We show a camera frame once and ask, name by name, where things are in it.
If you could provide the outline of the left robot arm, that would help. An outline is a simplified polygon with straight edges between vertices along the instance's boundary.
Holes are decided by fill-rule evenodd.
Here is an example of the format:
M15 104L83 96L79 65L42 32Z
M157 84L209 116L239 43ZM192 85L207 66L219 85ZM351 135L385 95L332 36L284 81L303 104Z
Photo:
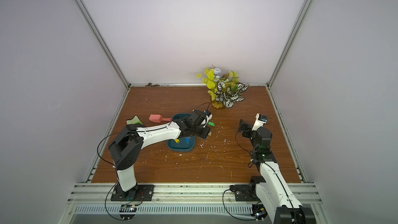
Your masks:
M117 186L124 194L137 194L138 183L134 165L141 150L159 142L198 136L206 139L210 133L210 111L193 110L189 116L168 123L145 127L141 123L128 124L109 144L108 150L117 172Z

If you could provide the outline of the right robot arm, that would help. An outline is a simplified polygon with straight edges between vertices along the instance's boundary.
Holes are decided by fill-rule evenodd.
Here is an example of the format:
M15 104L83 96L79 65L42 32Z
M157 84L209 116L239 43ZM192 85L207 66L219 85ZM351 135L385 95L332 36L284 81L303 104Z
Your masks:
M313 210L303 206L283 178L271 151L272 133L265 124L265 117L259 115L253 125L241 119L238 127L238 133L251 142L250 164L260 173L249 182L250 196L258 199L253 216L257 221L268 217L273 224L315 224Z

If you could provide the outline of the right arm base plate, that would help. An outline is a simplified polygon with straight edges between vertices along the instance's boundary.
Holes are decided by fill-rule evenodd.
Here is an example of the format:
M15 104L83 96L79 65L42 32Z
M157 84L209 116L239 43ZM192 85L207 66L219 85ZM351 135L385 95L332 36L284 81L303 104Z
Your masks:
M254 202L258 199L255 193L251 191L249 185L230 185L230 190L233 192L235 201L237 202Z

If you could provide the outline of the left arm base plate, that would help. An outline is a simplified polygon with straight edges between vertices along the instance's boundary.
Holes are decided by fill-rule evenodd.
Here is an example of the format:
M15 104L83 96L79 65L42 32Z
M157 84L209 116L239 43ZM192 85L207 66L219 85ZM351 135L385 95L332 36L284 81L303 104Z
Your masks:
M151 201L154 193L155 185L137 184L128 191L123 191L120 184L117 183L111 191L111 201Z

